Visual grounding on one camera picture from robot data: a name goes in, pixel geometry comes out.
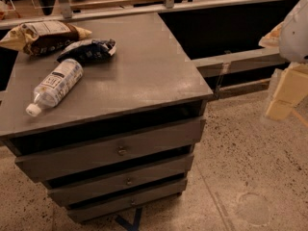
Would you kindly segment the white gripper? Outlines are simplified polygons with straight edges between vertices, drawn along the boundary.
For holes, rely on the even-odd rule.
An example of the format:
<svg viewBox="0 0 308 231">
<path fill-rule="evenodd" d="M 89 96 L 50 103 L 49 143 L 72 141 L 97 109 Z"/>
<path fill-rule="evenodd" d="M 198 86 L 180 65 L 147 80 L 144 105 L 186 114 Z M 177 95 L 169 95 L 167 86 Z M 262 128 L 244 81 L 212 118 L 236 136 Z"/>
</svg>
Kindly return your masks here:
<svg viewBox="0 0 308 231">
<path fill-rule="evenodd" d="M 263 36 L 259 45 L 279 46 L 282 58 L 296 62 L 273 74 L 273 90 L 265 116 L 283 120 L 308 95 L 308 0 L 299 0 L 283 23 Z"/>
</svg>

